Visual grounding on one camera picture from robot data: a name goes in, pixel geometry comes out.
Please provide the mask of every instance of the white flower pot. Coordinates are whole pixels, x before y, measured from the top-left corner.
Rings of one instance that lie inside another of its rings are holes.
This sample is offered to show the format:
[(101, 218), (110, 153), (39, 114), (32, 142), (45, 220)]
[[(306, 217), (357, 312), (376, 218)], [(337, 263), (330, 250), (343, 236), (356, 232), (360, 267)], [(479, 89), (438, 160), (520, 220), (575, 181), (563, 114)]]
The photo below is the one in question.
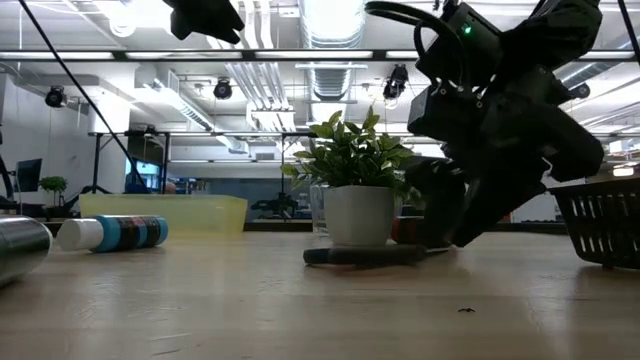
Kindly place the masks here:
[(393, 226), (393, 191), (369, 186), (329, 189), (324, 214), (334, 246), (384, 246)]

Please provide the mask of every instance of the red object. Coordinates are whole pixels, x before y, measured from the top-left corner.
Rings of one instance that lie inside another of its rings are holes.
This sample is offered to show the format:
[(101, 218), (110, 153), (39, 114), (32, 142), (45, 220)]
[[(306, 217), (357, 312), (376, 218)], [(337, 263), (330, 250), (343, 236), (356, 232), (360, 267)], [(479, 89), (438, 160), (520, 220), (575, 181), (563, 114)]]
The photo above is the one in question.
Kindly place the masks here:
[(398, 244), (419, 244), (424, 239), (420, 238), (418, 225), (422, 221), (422, 216), (404, 216), (393, 220), (391, 229), (391, 239)]

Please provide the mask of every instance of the basket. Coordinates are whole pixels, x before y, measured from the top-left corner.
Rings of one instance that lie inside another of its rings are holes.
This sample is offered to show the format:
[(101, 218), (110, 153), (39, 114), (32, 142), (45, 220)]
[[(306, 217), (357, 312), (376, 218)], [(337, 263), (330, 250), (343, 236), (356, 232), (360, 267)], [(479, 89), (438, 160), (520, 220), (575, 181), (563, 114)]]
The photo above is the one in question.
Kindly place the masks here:
[(549, 189), (578, 256), (640, 269), (640, 179)]
[(172, 240), (241, 234), (247, 200), (226, 195), (84, 194), (83, 217), (93, 215), (160, 215), (167, 219)]

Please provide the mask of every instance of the black cable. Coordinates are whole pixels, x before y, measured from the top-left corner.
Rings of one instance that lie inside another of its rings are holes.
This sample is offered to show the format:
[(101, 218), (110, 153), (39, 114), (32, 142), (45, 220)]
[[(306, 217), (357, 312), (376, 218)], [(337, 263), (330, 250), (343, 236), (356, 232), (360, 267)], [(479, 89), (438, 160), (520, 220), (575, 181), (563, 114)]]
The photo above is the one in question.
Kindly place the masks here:
[[(109, 123), (107, 122), (105, 117), (102, 115), (102, 112), (100, 112), (100, 109), (98, 109), (98, 106), (96, 106), (96, 104), (93, 102), (93, 100), (91, 100), (91, 98), (89, 97), (89, 94), (87, 94), (87, 92), (84, 90), (82, 85), (80, 85), (80, 83), (78, 82), (76, 77), (73, 76), (73, 74), (71, 73), (71, 70), (69, 70), (69, 68), (67, 67), (67, 64), (65, 64), (65, 62), (62, 60), (62, 58), (60, 57), (60, 55), (56, 51), (56, 49), (53, 47), (53, 44), (51, 43), (51, 40), (49, 40), (49, 37), (47, 36), (47, 34), (44, 32), (44, 30), (40, 26), (40, 23), (38, 22), (38, 20), (36, 20), (36, 17), (31, 12), (31, 9), (29, 9), (29, 6), (27, 5), (26, 0), (18, 0), (18, 1), (20, 2), (20, 5), (22, 5), (22, 9), (24, 10), (24, 12), (27, 14), (27, 16), (29, 16), (29, 19), (31, 19), (31, 22), (33, 23), (33, 26), (36, 27), (36, 30), (38, 31), (38, 33), (42, 37), (42, 40), (44, 40), (45, 44), (47, 44), (47, 47), (49, 48), (49, 51), (51, 51), (51, 53), (56, 58), (56, 60), (60, 64), (60, 66), (62, 66), (62, 69), (64, 70), (64, 72), (71, 79), (71, 82), (73, 82), (73, 84), (78, 88), (78, 90), (80, 91), (82, 96), (84, 96), (84, 98), (89, 103), (89, 106), (91, 106), (91, 108), (96, 112), (96, 115), (98, 115), (100, 120), (102, 120), (104, 125), (107, 127), (107, 130), (109, 131), (109, 134), (111, 134), (111, 137), (113, 137), (113, 140), (116, 141), (116, 143), (118, 144), (120, 149), (124, 152), (124, 156), (127, 158), (127, 160), (129, 160), (129, 163), (133, 164), (134, 163), (133, 159), (131, 158), (131, 155), (129, 155), (129, 152), (127, 151), (127, 148), (125, 148), (124, 145), (122, 144), (122, 141), (120, 141), (120, 139), (118, 139), (118, 136), (111, 129), (111, 126), (109, 126)], [(142, 179), (142, 176), (140, 176), (140, 173), (138, 172), (138, 169), (136, 169), (135, 167), (132, 166), (131, 170), (136, 175), (136, 178), (138, 179), (138, 181), (140, 181), (142, 183), (142, 185), (144, 186), (145, 191), (149, 192), (149, 189), (147, 189), (147, 185), (145, 184), (144, 180)]]
[(529, 19), (531, 19), (540, 9), (542, 9), (542, 7), (546, 2), (547, 0), (539, 0), (538, 3), (536, 4), (536, 7), (533, 8), (531, 15), (529, 15)]
[(627, 32), (629, 33), (629, 41), (631, 41), (633, 53), (636, 56), (638, 65), (640, 65), (640, 45), (638, 45), (638, 38), (636, 37), (636, 32), (633, 29), (633, 23), (631, 22), (631, 18), (629, 17), (627, 5), (624, 3), (624, 0), (618, 0), (618, 6), (620, 7), (620, 12), (622, 13), (622, 20), (624, 20), (624, 25), (627, 28)]
[(471, 72), (469, 71), (467, 51), (460, 37), (444, 21), (420, 9), (388, 1), (369, 1), (365, 5), (365, 11), (374, 16), (415, 26), (413, 40), (416, 45), (416, 51), (421, 57), (426, 53), (422, 43), (421, 30), (423, 27), (433, 30), (453, 47), (452, 50), (461, 69), (459, 85), (465, 88), (471, 87)]
[(4, 164), (2, 155), (0, 155), (0, 176), (2, 176), (2, 182), (4, 182), (4, 187), (7, 191), (7, 199), (13, 200), (13, 184), (11, 184), (11, 178), (9, 177), (9, 172)]

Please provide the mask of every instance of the black wire basket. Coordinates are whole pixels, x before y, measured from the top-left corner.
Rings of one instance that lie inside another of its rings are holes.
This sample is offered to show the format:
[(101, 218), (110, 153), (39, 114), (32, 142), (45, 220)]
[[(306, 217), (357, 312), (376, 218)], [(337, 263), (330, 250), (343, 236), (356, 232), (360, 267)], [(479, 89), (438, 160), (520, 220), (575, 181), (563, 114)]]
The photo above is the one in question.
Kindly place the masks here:
[(606, 268), (640, 269), (640, 179), (549, 191), (581, 259)]

